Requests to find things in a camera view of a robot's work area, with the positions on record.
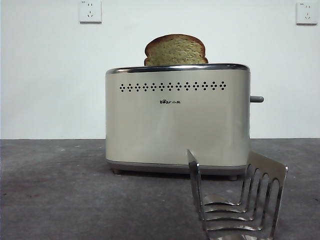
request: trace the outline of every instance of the brand logo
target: brand logo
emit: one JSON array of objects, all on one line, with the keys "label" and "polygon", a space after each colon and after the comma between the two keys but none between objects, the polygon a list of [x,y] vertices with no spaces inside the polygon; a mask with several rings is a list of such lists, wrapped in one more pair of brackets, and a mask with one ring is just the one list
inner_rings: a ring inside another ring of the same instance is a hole
[{"label": "brand logo", "polygon": [[180,104],[180,101],[168,101],[166,99],[160,100],[160,104]]}]

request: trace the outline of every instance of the toaster base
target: toaster base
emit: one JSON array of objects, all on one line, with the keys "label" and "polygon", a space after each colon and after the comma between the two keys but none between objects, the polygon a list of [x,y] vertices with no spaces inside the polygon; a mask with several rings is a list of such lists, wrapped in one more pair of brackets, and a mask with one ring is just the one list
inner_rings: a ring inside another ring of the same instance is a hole
[{"label": "toaster base", "polygon": [[[189,166],[182,164],[161,164],[161,163],[142,163],[142,162],[123,162],[112,161],[107,162],[110,168],[117,172],[137,171],[137,172],[154,172],[154,173],[170,173],[170,174],[189,174]],[[246,172],[247,165],[241,166],[205,166],[201,165],[201,173],[204,175],[218,176],[235,176],[243,175]]]}]

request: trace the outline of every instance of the toaster foot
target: toaster foot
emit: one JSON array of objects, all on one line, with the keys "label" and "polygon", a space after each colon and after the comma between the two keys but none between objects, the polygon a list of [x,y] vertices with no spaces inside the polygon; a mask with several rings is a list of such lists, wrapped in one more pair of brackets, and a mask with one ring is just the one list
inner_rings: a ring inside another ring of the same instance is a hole
[{"label": "toaster foot", "polygon": [[121,170],[119,170],[119,169],[112,169],[112,172],[113,172],[115,175],[120,175],[120,174],[121,174]]},{"label": "toaster foot", "polygon": [[229,175],[228,179],[229,179],[229,181],[237,181],[238,176],[237,175]]}]

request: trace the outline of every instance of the gray floor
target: gray floor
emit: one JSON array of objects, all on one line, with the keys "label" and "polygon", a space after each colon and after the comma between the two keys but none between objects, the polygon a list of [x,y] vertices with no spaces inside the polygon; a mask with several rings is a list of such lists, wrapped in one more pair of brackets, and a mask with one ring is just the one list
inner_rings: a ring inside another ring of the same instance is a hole
[{"label": "gray floor", "polygon": [[[320,139],[254,139],[252,149],[289,173],[278,240],[320,237]],[[206,177],[234,195],[240,180]],[[2,140],[3,240],[205,240],[187,175],[124,172],[104,140]]]}]

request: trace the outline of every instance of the toaster lever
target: toaster lever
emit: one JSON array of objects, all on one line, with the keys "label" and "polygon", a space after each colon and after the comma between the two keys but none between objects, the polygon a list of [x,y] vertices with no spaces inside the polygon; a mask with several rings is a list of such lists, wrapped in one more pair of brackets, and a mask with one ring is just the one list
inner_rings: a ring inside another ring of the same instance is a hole
[{"label": "toaster lever", "polygon": [[262,103],[264,100],[263,96],[250,96],[250,103]]}]

